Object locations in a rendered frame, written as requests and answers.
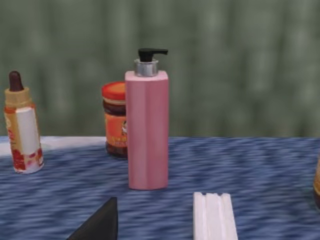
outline pink bottle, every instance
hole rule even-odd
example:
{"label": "pink bottle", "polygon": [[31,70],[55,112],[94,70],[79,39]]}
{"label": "pink bottle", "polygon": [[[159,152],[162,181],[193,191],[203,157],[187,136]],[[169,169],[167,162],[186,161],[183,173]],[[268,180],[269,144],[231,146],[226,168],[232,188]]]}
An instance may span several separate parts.
{"label": "pink bottle", "polygon": [[125,73],[129,188],[156,190],[168,186],[169,79],[153,55],[168,50],[138,53],[135,71]]}

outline silver bottle neck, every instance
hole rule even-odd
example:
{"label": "silver bottle neck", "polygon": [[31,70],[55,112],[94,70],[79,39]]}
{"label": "silver bottle neck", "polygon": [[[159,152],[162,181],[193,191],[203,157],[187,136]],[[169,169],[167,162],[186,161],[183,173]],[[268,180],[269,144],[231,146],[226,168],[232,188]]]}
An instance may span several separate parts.
{"label": "silver bottle neck", "polygon": [[142,62],[140,59],[134,60],[134,73],[138,77],[154,77],[158,75],[158,60]]}

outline green background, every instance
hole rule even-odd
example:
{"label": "green background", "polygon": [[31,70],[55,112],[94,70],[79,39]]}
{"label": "green background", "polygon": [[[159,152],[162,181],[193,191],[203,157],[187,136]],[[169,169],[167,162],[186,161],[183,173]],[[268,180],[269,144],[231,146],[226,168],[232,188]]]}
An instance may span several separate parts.
{"label": "green background", "polygon": [[103,136],[101,86],[159,47],[171,136],[319,136],[319,13],[319,0],[0,0],[0,107],[18,70],[42,135]]}

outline table surface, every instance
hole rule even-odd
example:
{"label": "table surface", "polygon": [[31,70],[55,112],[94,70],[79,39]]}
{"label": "table surface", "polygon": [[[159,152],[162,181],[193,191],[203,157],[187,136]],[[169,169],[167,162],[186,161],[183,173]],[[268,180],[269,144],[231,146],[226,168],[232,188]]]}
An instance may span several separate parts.
{"label": "table surface", "polygon": [[128,163],[106,154],[104,137],[44,137],[45,166],[29,175],[14,172],[6,141],[0,240],[66,239],[110,197],[119,240],[191,240],[193,192],[231,194],[239,240],[320,239],[318,138],[170,138],[169,186],[156,191],[128,189]]}

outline orange label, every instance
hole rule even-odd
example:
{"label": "orange label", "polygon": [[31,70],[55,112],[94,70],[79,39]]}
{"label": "orange label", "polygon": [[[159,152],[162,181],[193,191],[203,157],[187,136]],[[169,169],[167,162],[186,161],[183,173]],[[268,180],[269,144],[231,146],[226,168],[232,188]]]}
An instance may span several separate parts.
{"label": "orange label", "polygon": [[316,166],[313,188],[316,191],[316,193],[320,196],[320,157],[318,158],[318,164]]}
{"label": "orange label", "polygon": [[127,146],[127,121],[125,116],[105,113],[105,134],[108,144],[124,148]]}
{"label": "orange label", "polygon": [[19,126],[15,109],[5,108],[4,118],[6,130],[10,140],[10,148],[12,153],[13,167],[18,173],[23,173],[28,170],[30,166],[43,165],[43,153],[39,148],[35,153],[25,155],[22,151],[21,139],[19,135]]}

